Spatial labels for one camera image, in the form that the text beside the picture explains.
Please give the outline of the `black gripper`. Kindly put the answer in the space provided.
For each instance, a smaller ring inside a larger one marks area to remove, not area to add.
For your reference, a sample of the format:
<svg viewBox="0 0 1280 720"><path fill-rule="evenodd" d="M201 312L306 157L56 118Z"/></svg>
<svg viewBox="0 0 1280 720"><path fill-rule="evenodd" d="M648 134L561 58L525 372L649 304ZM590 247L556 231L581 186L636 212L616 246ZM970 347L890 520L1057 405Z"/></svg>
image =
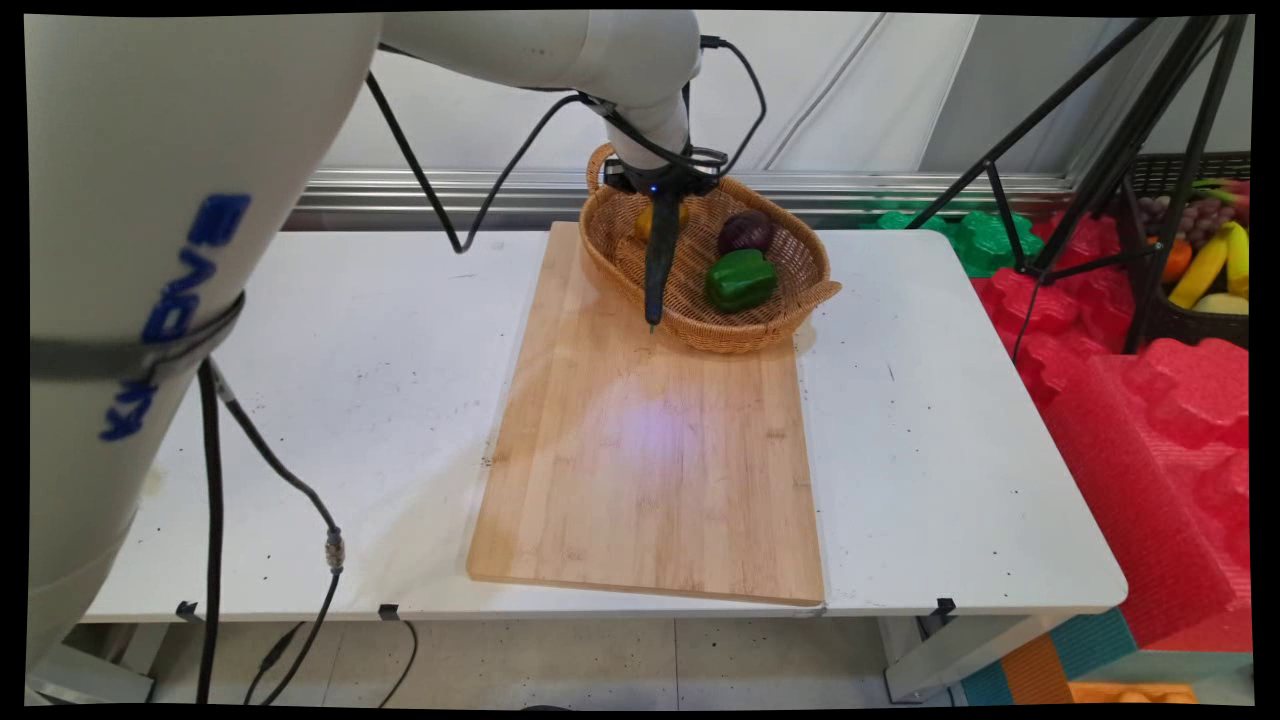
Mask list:
<svg viewBox="0 0 1280 720"><path fill-rule="evenodd" d="M623 193L646 196L640 213L640 241L646 243L652 237L654 222L654 197L672 197L676 218L676 234L682 234L689 224L686 197L701 197L710 193L721 183L721 155L691 155L680 161L653 169L631 167L620 158L605 159L603 168L605 186Z"/></svg>

